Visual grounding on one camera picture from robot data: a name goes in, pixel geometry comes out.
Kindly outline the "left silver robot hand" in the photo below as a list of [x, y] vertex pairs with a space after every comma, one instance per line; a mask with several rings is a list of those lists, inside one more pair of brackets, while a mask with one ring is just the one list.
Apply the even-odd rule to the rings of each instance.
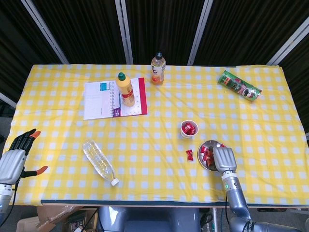
[[33, 142], [40, 135], [40, 131], [32, 129], [17, 136], [8, 151], [4, 152], [0, 159], [0, 183], [4, 185], [14, 185], [21, 178], [37, 176], [47, 170], [43, 166], [38, 170], [25, 171], [25, 162]]

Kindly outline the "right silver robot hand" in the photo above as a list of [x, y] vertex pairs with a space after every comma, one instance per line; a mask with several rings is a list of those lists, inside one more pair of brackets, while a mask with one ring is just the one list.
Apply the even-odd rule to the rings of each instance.
[[209, 170], [218, 171], [220, 174], [236, 172], [237, 164], [232, 148], [210, 146], [210, 152], [212, 153], [213, 162], [209, 166]]

